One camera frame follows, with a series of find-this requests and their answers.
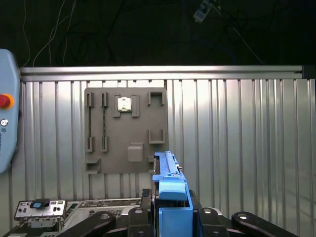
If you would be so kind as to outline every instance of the metal panel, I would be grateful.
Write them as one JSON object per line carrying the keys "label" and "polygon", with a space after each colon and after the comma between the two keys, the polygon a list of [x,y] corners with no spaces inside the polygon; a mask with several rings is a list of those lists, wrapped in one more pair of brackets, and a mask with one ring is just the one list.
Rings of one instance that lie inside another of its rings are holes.
{"label": "metal panel", "polygon": [[202,204],[316,236],[315,80],[300,79],[300,70],[23,69],[19,150],[0,176],[0,235],[24,198],[134,198],[149,188],[149,173],[85,173],[82,95],[88,86],[166,86],[169,148]]}

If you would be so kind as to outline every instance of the gray bracket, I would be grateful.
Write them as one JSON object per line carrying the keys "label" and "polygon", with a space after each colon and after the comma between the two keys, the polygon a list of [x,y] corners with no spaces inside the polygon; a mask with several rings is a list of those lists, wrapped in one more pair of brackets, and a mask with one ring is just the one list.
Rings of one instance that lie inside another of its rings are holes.
{"label": "gray bracket", "polygon": [[55,225],[55,221],[49,220],[49,221],[32,221],[31,222],[31,228],[50,228]]}
{"label": "gray bracket", "polygon": [[88,174],[148,172],[155,151],[168,150],[164,88],[87,88],[85,99]]}

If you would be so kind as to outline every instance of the blue plastic part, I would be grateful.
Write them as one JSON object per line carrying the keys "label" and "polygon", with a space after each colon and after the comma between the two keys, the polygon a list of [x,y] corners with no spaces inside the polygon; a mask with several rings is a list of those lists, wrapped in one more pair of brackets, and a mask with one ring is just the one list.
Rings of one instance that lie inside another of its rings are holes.
{"label": "blue plastic part", "polygon": [[40,208],[41,204],[40,203],[34,203],[33,207],[34,208]]}
{"label": "blue plastic part", "polygon": [[186,179],[178,170],[178,162],[170,151],[157,152],[156,157],[160,160],[160,174],[154,175],[153,180],[159,182],[159,199],[186,201]]}
{"label": "blue plastic part", "polygon": [[16,149],[19,117],[20,73],[13,54],[0,49],[0,94],[9,94],[14,99],[10,109],[0,109],[0,121],[8,120],[7,126],[0,125],[0,174],[10,166]]}
{"label": "blue plastic part", "polygon": [[181,200],[187,205],[159,208],[159,236],[192,237],[193,205],[187,180],[171,152],[155,153],[155,156],[160,161],[160,174],[153,176],[153,180],[159,182],[159,199]]}

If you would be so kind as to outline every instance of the emergency stop button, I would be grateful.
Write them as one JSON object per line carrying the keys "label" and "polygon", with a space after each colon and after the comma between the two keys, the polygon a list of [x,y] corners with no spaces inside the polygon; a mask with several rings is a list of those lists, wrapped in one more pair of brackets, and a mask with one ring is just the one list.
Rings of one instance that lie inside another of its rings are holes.
{"label": "emergency stop button", "polygon": [[10,98],[0,94],[0,109],[6,109],[10,105]]}

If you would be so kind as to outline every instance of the black cable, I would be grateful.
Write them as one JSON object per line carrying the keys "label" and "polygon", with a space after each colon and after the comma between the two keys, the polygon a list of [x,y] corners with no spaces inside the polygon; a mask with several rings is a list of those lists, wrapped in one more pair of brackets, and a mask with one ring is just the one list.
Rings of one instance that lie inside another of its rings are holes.
{"label": "black cable", "polygon": [[111,34],[111,32],[112,32],[112,30],[113,30],[113,28],[114,28],[114,25],[115,25],[115,23],[117,22],[118,17],[119,17],[119,15],[120,15],[120,13],[121,13],[121,11],[122,11],[122,9],[123,9],[125,3],[126,3],[126,0],[122,0],[122,2],[120,3],[119,8],[118,8],[118,11],[116,12],[115,17],[113,18],[113,21],[112,21],[112,23],[111,23],[111,25],[110,25],[110,27],[109,27],[109,30],[108,30],[108,33],[106,34],[106,37],[108,37],[108,36]]}
{"label": "black cable", "polygon": [[221,43],[223,36],[224,36],[224,29],[221,31],[221,34],[219,36],[219,38],[217,39],[217,41],[214,43],[214,45],[208,49],[208,52],[210,53],[211,51],[213,51],[214,49],[216,49],[216,47]]}
{"label": "black cable", "polygon": [[[271,13],[271,17],[270,17],[269,23],[268,23],[267,27],[265,27],[265,28],[261,28],[261,29],[246,29],[246,26],[248,26],[250,22],[256,22],[256,21],[249,20],[248,15],[246,13],[242,12],[242,11],[237,11],[237,12],[233,13],[233,15],[230,15],[230,22],[232,24],[235,24],[234,27],[237,28],[238,31],[248,31],[248,32],[263,32],[263,31],[266,31],[266,30],[271,28],[272,22],[273,22],[273,20],[275,18],[275,14],[274,13],[276,11],[277,4],[278,4],[278,0],[276,0],[274,5],[273,5],[273,10],[272,10],[272,13]],[[239,24],[239,21],[240,21],[240,20],[238,20],[239,13],[241,13],[242,15],[245,16],[245,19],[243,21],[243,25]]]}
{"label": "black cable", "polygon": [[[78,31],[79,28],[87,27],[88,30],[85,32]],[[67,33],[65,34],[64,38],[60,42],[57,52],[56,52],[56,62],[58,65],[62,65],[62,49],[65,44],[66,38],[69,41],[79,40],[77,45],[77,50],[74,50],[73,48],[76,46],[75,43],[70,43],[69,45],[72,45],[70,47],[70,56],[72,57],[73,61],[76,62],[74,66],[78,65],[95,65],[98,64],[97,62],[100,61],[97,58],[104,56],[104,50],[101,50],[102,48],[106,48],[109,54],[108,60],[104,61],[102,65],[110,64],[112,62],[116,62],[114,53],[106,39],[106,37],[101,34],[100,32],[103,32],[102,28],[98,27],[96,24],[91,22],[79,22],[76,24],[73,24]],[[94,53],[94,59],[88,59],[89,52]]]}
{"label": "black cable", "polygon": [[187,40],[187,41],[165,40],[165,39],[160,39],[160,38],[151,37],[151,36],[142,36],[142,35],[134,35],[134,34],[126,34],[126,33],[112,33],[112,36],[135,37],[135,38],[142,38],[142,39],[160,41],[160,42],[163,42],[163,43],[183,43],[183,44],[186,44],[186,43],[193,43],[194,42],[192,40]]}
{"label": "black cable", "polygon": [[[247,17],[247,20],[248,21],[258,21],[258,20],[264,20],[264,19],[267,19],[271,16],[276,16],[278,14],[281,14],[283,13],[284,11],[287,11],[289,9],[291,9],[295,4],[297,4],[299,1],[298,0],[295,0],[292,4],[287,4],[284,8],[281,8],[275,12],[272,12],[272,13],[269,13],[269,14],[266,14],[266,15],[262,15],[262,16],[257,16],[257,17]],[[227,14],[227,15],[230,15],[231,14],[229,12],[227,12],[225,9],[221,9],[221,12]],[[236,18],[235,20],[245,20],[244,18]]]}

